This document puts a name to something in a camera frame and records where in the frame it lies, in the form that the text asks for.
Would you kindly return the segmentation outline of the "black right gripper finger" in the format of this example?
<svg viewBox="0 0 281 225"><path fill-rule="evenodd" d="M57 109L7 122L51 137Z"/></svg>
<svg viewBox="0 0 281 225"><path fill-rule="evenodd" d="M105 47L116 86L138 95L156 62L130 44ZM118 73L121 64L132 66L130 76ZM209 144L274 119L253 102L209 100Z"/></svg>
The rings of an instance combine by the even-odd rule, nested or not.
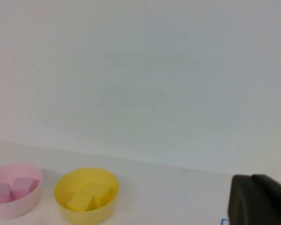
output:
<svg viewBox="0 0 281 225"><path fill-rule="evenodd" d="M264 174L234 175L228 218L231 225L281 225L281 184Z"/></svg>

